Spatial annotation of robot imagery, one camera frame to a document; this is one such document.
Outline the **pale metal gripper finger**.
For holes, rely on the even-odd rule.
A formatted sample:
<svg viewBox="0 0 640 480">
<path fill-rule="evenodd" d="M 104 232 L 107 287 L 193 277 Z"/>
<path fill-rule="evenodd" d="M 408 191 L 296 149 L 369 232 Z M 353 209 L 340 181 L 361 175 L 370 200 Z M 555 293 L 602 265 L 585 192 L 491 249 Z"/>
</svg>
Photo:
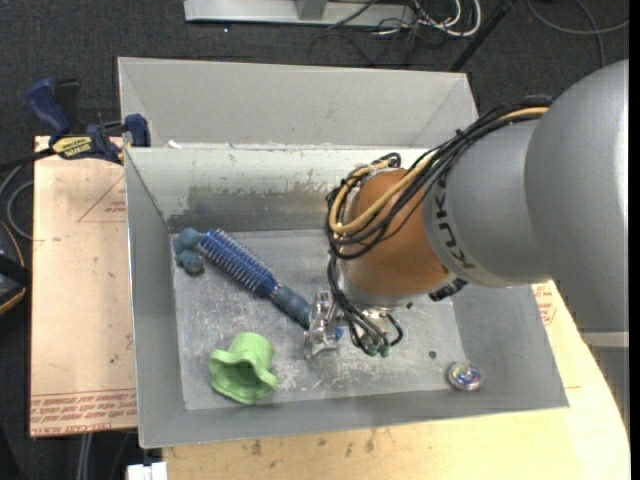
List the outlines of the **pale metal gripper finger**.
<svg viewBox="0 0 640 480">
<path fill-rule="evenodd" d="M 311 360 L 321 352 L 336 349 L 336 333 L 331 326 L 319 326 L 304 332 L 303 357 Z"/>
<path fill-rule="evenodd" d="M 336 319 L 336 306 L 330 290 L 317 291 L 310 314 L 311 325 L 330 325 Z"/>
</svg>

